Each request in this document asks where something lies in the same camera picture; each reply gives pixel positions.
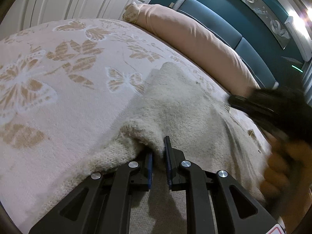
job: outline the teal wall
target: teal wall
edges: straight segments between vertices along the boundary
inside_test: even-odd
[[[151,4],[169,6],[176,0],[151,0]],[[286,61],[282,56],[294,58],[304,62],[293,39],[283,50],[276,38],[270,32],[263,21],[241,0],[198,0],[202,4],[216,12],[235,29],[258,52],[267,64],[272,74],[280,85],[287,85],[293,76],[301,76],[301,73],[292,68],[292,63]],[[288,15],[277,0],[263,0],[276,14],[281,22],[285,22]]]

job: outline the pillow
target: pillow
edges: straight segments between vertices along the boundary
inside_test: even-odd
[[[159,4],[132,3],[125,9],[124,21],[166,41],[230,93],[246,97],[259,88],[238,54],[194,19]]]

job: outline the white sticker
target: white sticker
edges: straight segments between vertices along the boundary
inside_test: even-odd
[[[285,234],[282,227],[276,224],[272,229],[270,229],[266,234]]]

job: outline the silver bolt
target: silver bolt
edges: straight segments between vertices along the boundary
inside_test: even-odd
[[[138,162],[132,161],[132,162],[130,162],[130,163],[128,164],[128,166],[129,166],[130,168],[137,168],[137,167],[138,167]]]
[[[91,179],[99,179],[101,177],[101,173],[92,173]]]
[[[227,177],[227,171],[224,171],[224,170],[221,170],[218,172],[218,175],[221,177],[221,178],[225,178]]]
[[[190,167],[191,166],[191,162],[190,161],[182,161],[181,165],[184,167]]]

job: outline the floral blanket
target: floral blanket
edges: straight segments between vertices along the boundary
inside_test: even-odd
[[[174,62],[212,97],[227,97],[182,54],[118,20],[35,26],[3,39],[0,57],[0,201],[23,233],[64,172],[114,135],[153,70]],[[265,154],[255,124],[230,114]]]

